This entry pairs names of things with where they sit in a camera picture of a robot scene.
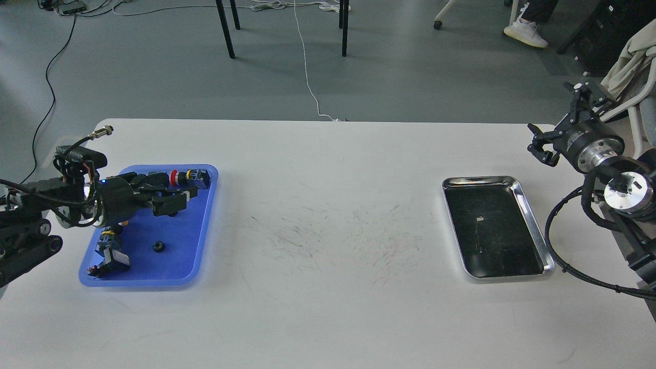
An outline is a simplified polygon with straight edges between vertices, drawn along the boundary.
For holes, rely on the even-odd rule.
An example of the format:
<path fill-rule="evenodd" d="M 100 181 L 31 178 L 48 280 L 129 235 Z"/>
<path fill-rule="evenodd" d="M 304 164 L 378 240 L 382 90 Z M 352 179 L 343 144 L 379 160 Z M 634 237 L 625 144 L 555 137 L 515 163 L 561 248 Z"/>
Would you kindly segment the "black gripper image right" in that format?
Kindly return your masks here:
<path fill-rule="evenodd" d="M 611 93 L 595 82 L 567 83 L 571 103 L 566 118 L 556 130 L 543 132 L 537 125 L 527 124 L 532 133 L 527 151 L 544 165 L 555 167 L 560 154 L 579 173 L 586 174 L 605 159 L 625 152 L 625 141 L 597 119 L 618 105 Z M 556 139 L 556 151 L 545 150 Z"/>

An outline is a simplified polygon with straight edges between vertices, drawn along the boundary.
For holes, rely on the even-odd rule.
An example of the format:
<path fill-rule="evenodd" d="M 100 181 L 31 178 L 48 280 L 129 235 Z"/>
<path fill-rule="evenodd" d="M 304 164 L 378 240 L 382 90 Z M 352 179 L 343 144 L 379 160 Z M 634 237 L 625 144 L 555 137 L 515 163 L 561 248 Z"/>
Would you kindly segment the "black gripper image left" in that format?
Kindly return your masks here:
<path fill-rule="evenodd" d="M 174 216 L 187 209 L 190 199 L 198 195 L 198 187 L 189 186 L 168 191 L 169 175 L 166 172 L 148 174 L 121 174 L 107 177 L 97 185 L 100 195 L 100 216 L 96 228 L 105 228 L 129 220 L 141 208 L 148 207 L 155 217 Z"/>

